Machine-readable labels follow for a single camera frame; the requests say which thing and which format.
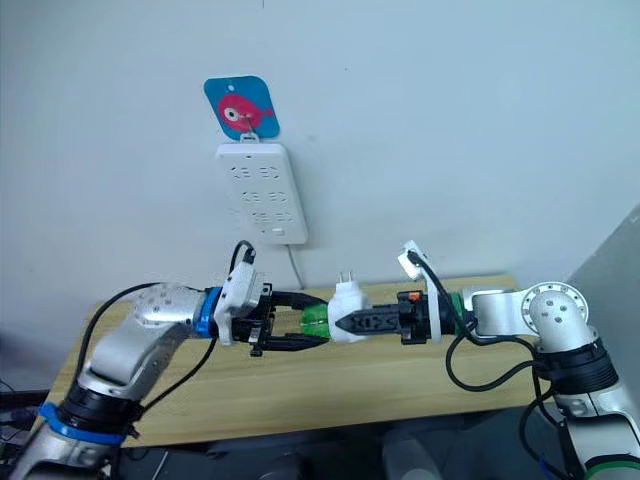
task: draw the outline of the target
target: cable connector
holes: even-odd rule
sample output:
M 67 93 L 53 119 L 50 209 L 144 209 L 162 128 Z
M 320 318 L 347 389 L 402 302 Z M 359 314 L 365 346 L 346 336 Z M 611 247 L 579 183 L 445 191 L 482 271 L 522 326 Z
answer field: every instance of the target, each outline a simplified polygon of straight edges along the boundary
M 367 294 L 360 290 L 358 282 L 353 280 L 351 272 L 346 276 L 340 273 L 340 280 L 336 283 L 336 293 L 329 300 L 329 306 L 327 307 L 331 339 L 336 342 L 352 343 L 368 338 L 364 335 L 354 335 L 346 332 L 336 325 L 336 322 L 341 318 L 366 308 L 371 308 L 371 301 Z

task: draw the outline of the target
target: green object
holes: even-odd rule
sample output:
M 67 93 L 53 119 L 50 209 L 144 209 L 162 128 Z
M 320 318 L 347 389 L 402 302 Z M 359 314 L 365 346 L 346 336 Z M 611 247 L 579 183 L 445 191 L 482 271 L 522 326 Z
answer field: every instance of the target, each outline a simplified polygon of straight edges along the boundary
M 634 461 L 626 461 L 626 460 L 617 460 L 607 463 L 601 463 L 600 465 L 596 465 L 591 468 L 584 476 L 585 480 L 592 478 L 596 473 L 602 472 L 603 470 L 612 470 L 616 468 L 629 468 L 633 470 L 640 470 L 640 464 Z
M 458 315 L 460 315 L 460 318 L 464 318 L 464 303 L 462 301 L 462 295 L 460 295 L 458 292 L 453 292 L 450 295 L 451 295 L 451 300 L 453 301 L 453 306 L 456 307 L 456 311 L 458 312 Z M 460 327 L 456 323 L 456 335 L 459 335 L 459 334 L 460 334 Z
M 300 319 L 300 329 L 307 335 L 331 338 L 327 306 L 321 303 L 305 308 Z

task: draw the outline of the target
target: blue sticker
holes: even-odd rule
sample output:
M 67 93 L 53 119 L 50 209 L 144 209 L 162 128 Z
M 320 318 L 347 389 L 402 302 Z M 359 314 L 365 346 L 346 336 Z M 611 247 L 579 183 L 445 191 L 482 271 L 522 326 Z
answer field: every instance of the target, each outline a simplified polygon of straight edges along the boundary
M 260 138 L 280 133 L 269 89 L 261 78 L 210 78 L 204 82 L 204 93 L 227 137 L 240 140 L 251 130 Z

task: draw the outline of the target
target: pink fish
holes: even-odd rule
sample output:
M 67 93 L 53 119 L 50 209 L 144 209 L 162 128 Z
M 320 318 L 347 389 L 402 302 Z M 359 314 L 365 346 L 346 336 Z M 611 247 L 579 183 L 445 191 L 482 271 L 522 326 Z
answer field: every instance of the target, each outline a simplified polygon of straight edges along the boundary
M 273 110 L 270 108 L 260 110 L 245 97 L 230 93 L 218 102 L 218 114 L 224 123 L 235 131 L 248 132 L 258 128 L 265 116 L 272 117 Z

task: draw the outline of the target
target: white power strip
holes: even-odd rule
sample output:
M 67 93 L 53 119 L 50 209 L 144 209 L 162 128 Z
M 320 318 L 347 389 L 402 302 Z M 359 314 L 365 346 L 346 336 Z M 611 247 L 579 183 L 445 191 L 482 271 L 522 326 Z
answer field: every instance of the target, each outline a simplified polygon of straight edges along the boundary
M 309 237 L 289 157 L 277 143 L 227 143 L 216 163 L 249 226 L 265 242 L 305 243 Z

